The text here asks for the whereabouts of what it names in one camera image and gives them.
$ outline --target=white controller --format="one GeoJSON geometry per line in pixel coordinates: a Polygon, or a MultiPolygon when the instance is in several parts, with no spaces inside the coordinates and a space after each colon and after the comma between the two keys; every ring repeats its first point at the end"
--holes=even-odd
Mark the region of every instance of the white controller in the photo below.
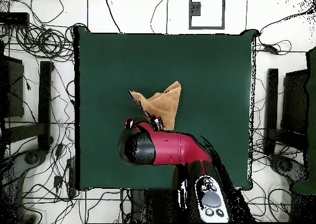
{"type": "Polygon", "coordinates": [[[195,182],[195,195],[200,217],[206,223],[225,223],[229,216],[218,183],[211,176],[201,176],[195,182]]]}

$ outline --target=green mat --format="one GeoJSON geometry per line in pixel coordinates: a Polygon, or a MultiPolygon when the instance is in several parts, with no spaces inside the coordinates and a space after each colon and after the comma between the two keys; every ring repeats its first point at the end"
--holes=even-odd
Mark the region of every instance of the green mat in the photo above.
{"type": "Polygon", "coordinates": [[[173,166],[126,165],[118,140],[125,119],[143,115],[128,91],[147,98],[175,81],[182,90],[174,131],[207,138],[234,186],[251,189],[249,109],[256,30],[241,35],[122,35],[79,28],[78,33],[80,189],[171,188],[173,166]]]}

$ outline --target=wire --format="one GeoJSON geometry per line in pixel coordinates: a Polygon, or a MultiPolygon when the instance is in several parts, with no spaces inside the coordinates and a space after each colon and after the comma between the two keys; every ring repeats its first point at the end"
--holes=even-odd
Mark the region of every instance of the wire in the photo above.
{"type": "Polygon", "coordinates": [[[119,33],[122,33],[121,30],[119,29],[119,26],[117,25],[116,21],[115,21],[114,18],[113,18],[113,15],[112,15],[112,12],[111,12],[111,8],[110,8],[109,2],[108,2],[107,0],[106,0],[106,5],[107,5],[107,7],[109,8],[109,12],[110,12],[111,18],[112,18],[112,20],[113,20],[115,26],[117,27],[118,32],[119,32],[119,33]]]}
{"type": "Polygon", "coordinates": [[[30,112],[31,112],[32,118],[33,118],[33,120],[34,120],[36,126],[38,127],[37,121],[36,121],[36,119],[35,119],[35,117],[34,117],[34,114],[33,114],[32,110],[31,110],[30,106],[29,106],[24,100],[22,100],[20,97],[18,97],[15,93],[13,93],[12,91],[10,91],[10,93],[11,93],[14,97],[16,97],[17,99],[19,99],[20,101],[22,101],[22,102],[28,107],[28,109],[29,109],[30,112]]]}
{"type": "Polygon", "coordinates": [[[57,18],[64,12],[64,5],[63,5],[62,1],[61,1],[61,0],[58,0],[58,1],[60,2],[61,6],[62,6],[61,12],[60,12],[56,17],[54,17],[52,20],[50,20],[50,21],[48,21],[48,22],[43,22],[43,21],[41,21],[40,18],[38,18],[38,16],[34,13],[33,8],[32,8],[33,0],[31,0],[30,10],[33,12],[33,17],[36,17],[37,21],[39,21],[41,24],[44,24],[44,23],[51,23],[53,20],[57,19],[57,18]]]}
{"type": "MultiPolygon", "coordinates": [[[[260,40],[260,36],[261,36],[261,34],[262,34],[262,31],[263,31],[264,29],[266,29],[267,27],[269,27],[269,26],[271,26],[271,25],[273,25],[273,24],[275,24],[275,23],[280,23],[280,22],[282,22],[282,21],[289,20],[289,19],[291,19],[291,18],[295,18],[295,17],[301,16],[301,15],[305,15],[305,14],[307,14],[307,13],[315,13],[315,8],[316,8],[316,5],[315,5],[315,2],[313,2],[313,5],[312,5],[309,9],[307,9],[306,11],[304,11],[304,12],[300,12],[300,13],[297,13],[297,14],[293,14],[293,15],[286,16],[286,17],[284,17],[284,18],[282,18],[282,19],[280,19],[280,20],[277,20],[277,21],[275,21],[275,22],[272,22],[272,23],[270,23],[270,24],[264,26],[264,27],[261,29],[261,31],[260,31],[260,35],[258,36],[258,40],[259,40],[260,44],[261,44],[263,47],[265,47],[265,48],[269,47],[269,44],[264,44],[264,43],[262,43],[261,40],[260,40]]],[[[286,39],[286,40],[283,40],[283,41],[288,41],[288,42],[289,42],[289,44],[290,44],[290,49],[289,49],[289,51],[286,51],[285,54],[279,54],[279,52],[281,51],[281,49],[280,49],[280,50],[276,53],[277,55],[281,55],[281,56],[287,55],[287,54],[292,50],[292,44],[291,44],[291,42],[290,42],[289,40],[287,40],[287,39],[286,39]]]]}
{"type": "Polygon", "coordinates": [[[69,84],[73,83],[74,81],[75,81],[75,80],[70,81],[70,82],[67,84],[67,86],[66,86],[66,92],[67,92],[67,94],[68,94],[70,97],[73,97],[73,98],[74,98],[74,96],[69,93],[68,86],[69,86],[69,84]]]}
{"type": "Polygon", "coordinates": [[[90,209],[88,209],[86,223],[88,223],[88,221],[89,221],[89,211],[94,209],[96,206],[98,206],[98,204],[102,201],[102,198],[103,198],[104,195],[106,195],[106,194],[118,194],[118,193],[120,193],[120,192],[113,193],[113,192],[107,191],[107,192],[103,193],[101,195],[100,199],[98,200],[98,202],[95,205],[93,205],[90,209]]]}
{"type": "Polygon", "coordinates": [[[274,214],[273,214],[273,212],[272,212],[272,208],[271,208],[270,196],[271,196],[271,194],[274,193],[275,191],[284,191],[284,192],[286,192],[287,194],[289,194],[290,196],[291,196],[291,193],[290,193],[289,191],[285,190],[285,189],[277,188],[277,189],[274,189],[274,190],[270,191],[269,194],[268,194],[268,207],[269,207],[270,213],[271,213],[272,217],[273,217],[277,222],[280,222],[280,221],[276,218],[276,216],[274,216],[274,214]]]}
{"type": "Polygon", "coordinates": [[[153,18],[154,18],[156,9],[157,9],[157,7],[159,6],[160,3],[158,3],[158,4],[156,5],[155,9],[154,9],[154,13],[152,14],[152,17],[151,17],[151,23],[152,23],[152,20],[153,20],[153,18]]]}

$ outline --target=black border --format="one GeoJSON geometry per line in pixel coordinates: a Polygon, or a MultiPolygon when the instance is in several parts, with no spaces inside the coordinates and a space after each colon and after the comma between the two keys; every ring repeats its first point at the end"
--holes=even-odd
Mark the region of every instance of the black border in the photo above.
{"type": "Polygon", "coordinates": [[[75,59],[75,189],[80,189],[80,58],[79,58],[79,29],[78,26],[73,28],[73,53],[75,59]]]}

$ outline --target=brown cloth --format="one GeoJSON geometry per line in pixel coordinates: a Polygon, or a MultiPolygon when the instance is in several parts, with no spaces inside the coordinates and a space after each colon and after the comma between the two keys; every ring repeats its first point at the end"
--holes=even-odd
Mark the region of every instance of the brown cloth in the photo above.
{"type": "Polygon", "coordinates": [[[181,84],[177,81],[165,89],[163,93],[155,93],[149,99],[140,93],[129,91],[131,98],[137,102],[147,116],[161,118],[164,130],[173,130],[175,127],[180,92],[181,84]]]}

